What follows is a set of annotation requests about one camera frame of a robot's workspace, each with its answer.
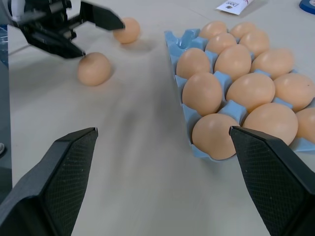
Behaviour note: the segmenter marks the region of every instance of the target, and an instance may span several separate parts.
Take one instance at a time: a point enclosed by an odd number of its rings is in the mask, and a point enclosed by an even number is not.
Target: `table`
[[[193,157],[182,111],[172,90],[165,30],[181,35],[212,20],[252,21],[273,47],[289,47],[296,69],[315,78],[315,16],[295,0],[255,0],[241,16],[215,11],[221,0],[94,0],[121,17],[135,17],[142,36],[121,46],[111,33],[85,24],[75,43],[101,52],[114,65],[105,84],[76,81],[78,60],[50,56],[26,45],[10,29],[13,183],[52,142],[97,126],[99,138],[74,236],[267,236],[246,190],[237,159],[224,163]],[[79,2],[73,1],[74,11]],[[302,155],[311,167],[313,156]]]

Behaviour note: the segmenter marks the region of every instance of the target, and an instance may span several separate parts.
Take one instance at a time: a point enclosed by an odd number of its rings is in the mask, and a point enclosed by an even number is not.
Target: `egg carton cell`
[[[192,139],[191,139],[192,130],[193,130],[195,124],[201,119],[202,116],[200,114],[198,114],[198,112],[196,110],[191,109],[188,106],[186,106],[185,104],[183,104],[182,93],[183,93],[184,86],[187,82],[187,79],[181,78],[181,77],[176,75],[177,62],[178,62],[180,56],[182,55],[182,53],[184,53],[186,50],[188,50],[190,48],[198,48],[198,49],[203,50],[205,52],[205,54],[207,55],[210,63],[211,63],[211,69],[209,72],[210,73],[214,72],[214,65],[215,65],[216,60],[218,58],[218,54],[213,53],[213,52],[209,52],[207,50],[205,51],[206,45],[208,43],[208,39],[199,37],[198,36],[199,33],[200,33],[200,29],[188,29],[185,31],[185,33],[183,34],[182,37],[176,37],[173,34],[173,32],[166,31],[165,32],[165,41],[166,41],[167,49],[168,49],[169,56],[170,56],[170,61],[171,61],[171,66],[172,66],[172,71],[173,71],[173,79],[175,80],[175,93],[178,94],[180,105],[183,109],[183,114],[184,114],[184,118],[185,118],[185,122],[186,122],[188,141],[189,141],[189,145],[192,149],[193,155],[195,157],[201,158],[201,159],[212,160],[215,162],[222,162],[222,161],[226,161],[230,158],[233,158],[236,155],[234,155],[228,159],[225,159],[225,160],[215,160],[212,157],[210,157],[208,154],[199,150],[192,143]],[[270,74],[268,74],[264,71],[261,71],[261,70],[255,70],[255,73],[262,73],[262,74],[270,77]],[[223,94],[221,106],[220,106],[218,113],[228,115],[228,116],[234,118],[240,125],[242,125],[245,118],[248,115],[247,109],[244,106],[234,102],[233,100],[227,101],[225,98],[226,93],[227,93],[230,85],[232,84],[231,77],[229,75],[221,73],[219,71],[216,71],[214,73],[214,76],[216,76],[216,78],[219,80],[220,85],[221,85],[221,89],[222,89],[222,94]],[[286,103],[283,100],[276,98],[276,97],[273,99],[272,102],[286,105],[291,109],[293,107],[291,104]],[[312,103],[308,107],[315,107],[315,99],[312,101]],[[297,152],[302,151],[302,152],[308,152],[308,153],[314,153],[315,154],[315,144],[305,140],[304,138],[295,138],[294,141],[292,142],[292,144],[290,145],[290,147],[294,151],[297,151]]]

